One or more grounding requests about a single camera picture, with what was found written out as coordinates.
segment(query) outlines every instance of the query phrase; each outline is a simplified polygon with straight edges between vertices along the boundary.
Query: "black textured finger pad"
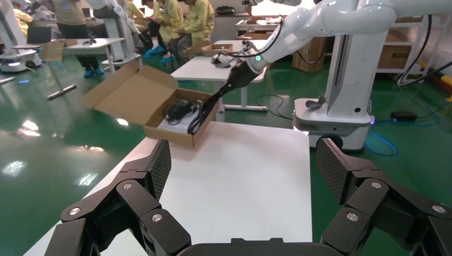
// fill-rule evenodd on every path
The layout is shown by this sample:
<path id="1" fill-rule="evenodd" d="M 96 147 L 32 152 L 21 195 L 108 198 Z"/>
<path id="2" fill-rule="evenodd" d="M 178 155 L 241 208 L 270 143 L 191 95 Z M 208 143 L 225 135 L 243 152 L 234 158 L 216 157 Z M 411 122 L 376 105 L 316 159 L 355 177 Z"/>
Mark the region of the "black textured finger pad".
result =
<path id="1" fill-rule="evenodd" d="M 340 204 L 348 172 L 341 158 L 341 150 L 331 139 L 321 139 L 317 147 L 317 168 Z"/>
<path id="2" fill-rule="evenodd" d="M 171 170 L 171 152 L 170 144 L 167 140 L 161 141 L 160 153 L 157 156 L 155 163 L 148 170 L 152 174 L 152 181 L 154 183 L 154 190 L 156 199 L 160 200 L 163 188 L 165 187 L 166 180 Z"/>

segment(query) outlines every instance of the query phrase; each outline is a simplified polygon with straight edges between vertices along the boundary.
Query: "laptop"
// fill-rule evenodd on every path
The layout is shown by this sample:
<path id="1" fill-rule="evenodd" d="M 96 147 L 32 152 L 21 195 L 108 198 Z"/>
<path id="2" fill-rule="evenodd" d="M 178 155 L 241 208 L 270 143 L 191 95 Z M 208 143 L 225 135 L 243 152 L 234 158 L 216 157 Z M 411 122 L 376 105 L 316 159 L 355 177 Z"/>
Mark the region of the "laptop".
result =
<path id="1" fill-rule="evenodd" d="M 27 44 L 21 45 L 21 49 L 37 49 L 41 46 L 41 44 L 48 43 L 51 40 L 51 27 L 29 27 Z"/>

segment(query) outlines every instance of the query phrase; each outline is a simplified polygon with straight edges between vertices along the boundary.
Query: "blue cable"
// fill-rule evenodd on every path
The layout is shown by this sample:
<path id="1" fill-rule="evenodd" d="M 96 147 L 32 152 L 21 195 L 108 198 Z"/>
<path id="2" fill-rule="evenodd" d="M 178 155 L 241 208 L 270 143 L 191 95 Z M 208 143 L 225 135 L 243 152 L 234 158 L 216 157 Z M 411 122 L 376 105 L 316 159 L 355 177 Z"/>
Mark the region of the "blue cable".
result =
<path id="1" fill-rule="evenodd" d="M 435 119 L 436 119 L 436 122 L 433 123 L 433 124 L 426 124 L 426 125 L 424 125 L 424 124 L 415 124 L 415 123 L 412 123 L 412 122 L 396 122 L 396 121 L 392 121 L 392 120 L 387 120 L 387 121 L 379 121 L 379 122 L 375 122 L 374 125 L 377 125 L 377 124 L 385 124 L 385 123 L 391 123 L 391 124 L 401 124 L 401 125 L 409 125 L 409 126 L 415 126 L 415 127 L 432 127 L 432 126 L 438 125 L 438 124 L 441 122 L 441 117 L 440 117 L 438 114 L 436 114 L 436 113 L 437 113 L 442 107 L 444 107 L 445 105 L 447 105 L 447 104 L 449 104 L 449 103 L 450 103 L 450 102 L 446 102 L 446 103 L 443 103 L 443 104 L 428 104 L 428 105 L 427 105 L 427 110 L 430 112 L 430 114 L 427 115 L 427 116 L 424 116 L 424 117 L 428 117 L 428 116 L 430 116 L 430 115 L 433 115 L 433 116 L 435 117 Z M 433 111 L 433 110 L 430 108 L 431 106 L 438 106 L 439 108 L 438 108 L 437 110 Z M 365 142 L 364 142 L 364 145 L 367 147 L 367 149 L 369 149 L 370 152 L 372 152 L 372 153 L 374 153 L 374 154 L 376 154 L 376 155 L 380 155 L 380 156 L 395 156 L 395 155 L 397 154 L 397 149 L 396 149 L 396 147 L 395 147 L 393 144 L 391 144 L 389 141 L 385 140 L 383 137 L 381 137 L 381 136 L 379 136 L 378 134 L 376 134 L 376 133 L 374 132 L 374 130 L 372 129 L 374 125 L 371 125 L 371 126 L 370 126 L 370 132 L 371 132 L 375 137 L 377 137 L 379 140 L 383 141 L 386 145 L 388 145 L 390 148 L 392 148 L 393 153 L 391 153 L 391 154 L 383 154 L 383 153 L 379 153 L 379 152 L 376 152 L 376 151 L 372 150 L 372 149 L 369 147 L 369 145 L 367 145 Z"/>

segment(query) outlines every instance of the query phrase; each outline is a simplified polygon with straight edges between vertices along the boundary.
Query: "person's arm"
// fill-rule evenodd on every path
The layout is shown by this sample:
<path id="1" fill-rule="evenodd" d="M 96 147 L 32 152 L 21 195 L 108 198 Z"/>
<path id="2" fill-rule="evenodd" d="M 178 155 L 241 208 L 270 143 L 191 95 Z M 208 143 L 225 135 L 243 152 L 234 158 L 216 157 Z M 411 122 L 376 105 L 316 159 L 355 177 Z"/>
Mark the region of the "person's arm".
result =
<path id="1" fill-rule="evenodd" d="M 55 12 L 55 5 L 53 5 L 52 0 L 42 0 L 41 4 L 47 7 L 49 11 Z"/>
<path id="2" fill-rule="evenodd" d="M 184 20 L 184 23 L 182 24 L 182 28 L 186 28 L 190 25 L 190 20 L 188 17 Z"/>
<path id="3" fill-rule="evenodd" d="M 160 19 L 160 7 L 158 5 L 158 2 L 154 1 L 154 7 L 152 8 L 152 16 L 154 17 L 154 19 Z"/>
<path id="4" fill-rule="evenodd" d="M 33 18 L 30 15 L 28 15 L 28 14 L 22 12 L 22 11 L 17 12 L 16 13 L 16 17 L 19 20 L 24 21 L 24 22 L 32 22 L 33 21 Z"/>
<path id="5" fill-rule="evenodd" d="M 248 13 L 248 15 L 250 17 L 252 17 L 253 14 L 251 13 L 251 10 L 252 10 L 253 6 L 251 4 L 247 4 L 247 5 L 244 5 L 243 7 L 244 7 L 245 11 Z"/>
<path id="6" fill-rule="evenodd" d="M 202 30 L 207 24 L 207 14 L 209 5 L 206 2 L 199 3 L 197 7 L 198 17 L 184 28 L 185 33 L 191 34 Z"/>
<path id="7" fill-rule="evenodd" d="M 143 13 L 136 7 L 134 3 L 131 4 L 132 14 L 139 19 L 144 19 Z"/>
<path id="8" fill-rule="evenodd" d="M 181 9 L 176 6 L 178 3 L 171 2 L 168 6 L 167 13 L 169 15 L 169 21 L 162 21 L 163 26 L 181 27 L 183 23 L 183 14 Z"/>

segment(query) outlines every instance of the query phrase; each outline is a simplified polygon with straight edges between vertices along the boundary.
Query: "white desk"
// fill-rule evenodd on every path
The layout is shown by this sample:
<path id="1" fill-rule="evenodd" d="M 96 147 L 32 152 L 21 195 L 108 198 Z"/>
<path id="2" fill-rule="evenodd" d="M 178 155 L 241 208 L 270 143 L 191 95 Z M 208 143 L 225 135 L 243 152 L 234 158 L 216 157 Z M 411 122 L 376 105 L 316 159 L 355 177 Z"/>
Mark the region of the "white desk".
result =
<path id="1" fill-rule="evenodd" d="M 245 33 L 254 33 L 256 31 L 267 31 L 269 33 L 273 32 L 278 24 L 267 23 L 265 20 L 258 20 L 257 24 L 247 24 L 248 20 L 241 20 L 236 24 L 237 36 L 240 35 L 239 31 L 244 31 Z"/>
<path id="2" fill-rule="evenodd" d="M 110 184 L 124 163 L 149 155 L 145 138 L 88 194 Z M 231 238 L 311 242 L 309 139 L 302 132 L 212 122 L 197 149 L 170 145 L 172 169 L 160 198 L 192 244 Z M 54 227 L 25 256 L 41 256 Z M 119 234 L 103 256 L 141 256 L 132 234 Z"/>
<path id="3" fill-rule="evenodd" d="M 19 44 L 16 46 L 12 47 L 13 49 L 16 50 L 38 50 L 39 48 L 41 48 L 41 45 L 39 44 Z"/>
<path id="4" fill-rule="evenodd" d="M 124 40 L 124 38 L 96 38 L 96 43 L 90 45 L 83 45 L 84 42 L 89 41 L 89 39 L 77 39 L 76 45 L 65 47 L 63 49 L 63 55 L 107 55 L 108 65 L 110 67 L 110 72 L 115 72 L 115 66 L 113 63 L 113 57 L 111 56 L 109 45 L 119 43 Z M 40 48 L 40 45 L 17 45 L 13 47 L 14 49 L 33 49 L 36 50 Z M 50 73 L 58 86 L 58 91 L 47 96 L 47 100 L 53 100 L 61 95 L 66 94 L 77 88 L 75 84 L 71 84 L 67 87 L 61 85 L 58 79 L 57 73 L 53 69 L 52 63 L 48 63 Z"/>
<path id="5" fill-rule="evenodd" d="M 254 43 L 257 49 L 261 49 L 265 46 L 266 40 L 250 40 Z M 214 44 L 232 44 L 233 51 L 240 51 L 242 47 L 241 40 L 222 40 Z M 211 64 L 212 57 L 194 57 L 171 75 L 177 80 L 194 80 L 194 81 L 214 81 L 216 89 L 220 89 L 224 82 L 228 79 L 229 71 L 231 68 L 217 68 Z M 252 82 L 258 83 L 264 80 L 264 75 L 267 68 L 264 69 L 262 74 L 256 77 Z M 237 109 L 237 110 L 257 110 L 267 111 L 267 107 L 260 106 L 248 106 L 248 89 L 243 87 L 241 89 L 241 105 L 223 105 L 223 100 L 220 99 L 220 107 L 216 113 L 216 120 L 224 122 L 224 110 L 225 109 Z"/>

